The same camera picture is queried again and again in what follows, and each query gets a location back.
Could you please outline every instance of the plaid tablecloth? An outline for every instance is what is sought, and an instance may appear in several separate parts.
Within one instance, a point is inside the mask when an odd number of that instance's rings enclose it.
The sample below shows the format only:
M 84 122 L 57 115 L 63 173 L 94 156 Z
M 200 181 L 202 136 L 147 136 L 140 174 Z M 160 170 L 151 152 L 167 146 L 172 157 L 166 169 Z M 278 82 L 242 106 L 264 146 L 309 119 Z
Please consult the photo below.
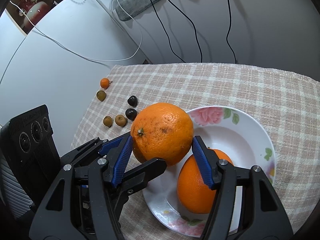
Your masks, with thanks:
M 277 158 L 274 187 L 294 232 L 310 215 L 320 197 L 319 82 L 282 70 L 212 63 L 115 66 L 108 78 L 113 82 L 107 98 L 100 102 L 92 95 L 71 148 L 96 136 L 112 139 L 128 132 L 131 121 L 124 128 L 107 128 L 102 120 L 124 114 L 131 95 L 139 99 L 138 111 L 156 102 L 186 111 L 207 105 L 234 107 L 254 117 L 270 135 Z M 137 165 L 132 155 L 128 168 Z M 142 192 L 130 196 L 120 223 L 127 239 L 189 238 L 158 222 Z

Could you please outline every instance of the orange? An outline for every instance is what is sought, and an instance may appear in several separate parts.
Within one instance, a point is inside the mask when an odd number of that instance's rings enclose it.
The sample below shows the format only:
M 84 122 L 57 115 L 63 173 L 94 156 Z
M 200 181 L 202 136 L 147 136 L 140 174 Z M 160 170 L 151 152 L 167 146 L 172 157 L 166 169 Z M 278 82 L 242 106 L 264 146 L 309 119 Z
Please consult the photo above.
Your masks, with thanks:
M 215 150 L 220 159 L 230 158 L 222 151 Z M 213 205 L 215 190 L 209 189 L 204 184 L 196 159 L 191 155 L 184 163 L 177 182 L 177 194 L 179 201 L 190 212 L 195 214 L 208 214 Z
M 183 159 L 191 148 L 193 123 L 181 108 L 156 103 L 143 109 L 132 123 L 133 154 L 141 163 L 163 158 L 168 166 Z
M 104 89 L 107 89 L 110 85 L 110 81 L 108 78 L 103 78 L 100 80 L 100 86 Z

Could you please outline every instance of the metal screw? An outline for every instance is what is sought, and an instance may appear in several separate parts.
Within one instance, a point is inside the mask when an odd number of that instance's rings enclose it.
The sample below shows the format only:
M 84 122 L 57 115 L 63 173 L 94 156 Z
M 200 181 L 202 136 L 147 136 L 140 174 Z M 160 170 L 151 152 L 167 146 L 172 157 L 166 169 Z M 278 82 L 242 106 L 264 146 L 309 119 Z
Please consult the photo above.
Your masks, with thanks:
M 253 166 L 252 168 L 253 168 L 253 170 L 254 170 L 255 172 L 261 171 L 261 168 L 260 168 L 259 166 L 257 166 L 257 165 Z
M 228 161 L 225 160 L 225 159 L 220 159 L 220 160 L 219 160 L 219 163 L 220 163 L 221 165 L 227 165 L 227 164 L 228 164 Z
M 98 159 L 98 164 L 103 165 L 107 162 L 107 160 L 105 158 L 100 158 Z
M 72 168 L 72 165 L 71 165 L 71 164 L 66 164 L 66 165 L 63 166 L 63 169 L 64 169 L 65 171 L 70 171 L 71 168 Z

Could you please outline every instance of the dark cherry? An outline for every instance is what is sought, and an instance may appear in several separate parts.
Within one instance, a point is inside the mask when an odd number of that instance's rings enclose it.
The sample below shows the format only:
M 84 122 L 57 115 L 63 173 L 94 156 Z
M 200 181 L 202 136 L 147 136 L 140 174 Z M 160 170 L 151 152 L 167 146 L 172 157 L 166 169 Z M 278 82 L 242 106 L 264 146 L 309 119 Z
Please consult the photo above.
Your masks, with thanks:
M 133 108 L 128 108 L 126 111 L 125 111 L 125 116 L 133 121 L 134 119 L 136 119 L 137 117 L 137 110 L 133 109 Z
M 138 99 L 136 96 L 130 96 L 127 102 L 130 106 L 136 107 L 138 104 Z

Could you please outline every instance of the plate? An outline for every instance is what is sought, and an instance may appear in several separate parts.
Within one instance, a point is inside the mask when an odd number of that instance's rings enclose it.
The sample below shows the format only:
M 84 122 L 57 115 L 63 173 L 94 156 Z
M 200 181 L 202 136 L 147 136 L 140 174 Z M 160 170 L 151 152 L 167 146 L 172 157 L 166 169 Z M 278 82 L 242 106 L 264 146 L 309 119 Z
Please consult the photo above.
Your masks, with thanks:
M 259 165 L 273 184 L 276 156 L 265 129 L 248 114 L 226 106 L 204 106 L 187 112 L 207 147 L 225 152 L 233 164 L 250 169 Z M 152 214 L 169 229 L 186 236 L 200 237 L 208 214 L 193 214 L 183 207 L 177 197 L 177 179 L 188 154 L 176 165 L 168 167 L 143 190 Z M 242 187 L 236 189 L 235 207 L 230 232 L 237 230 L 240 219 Z

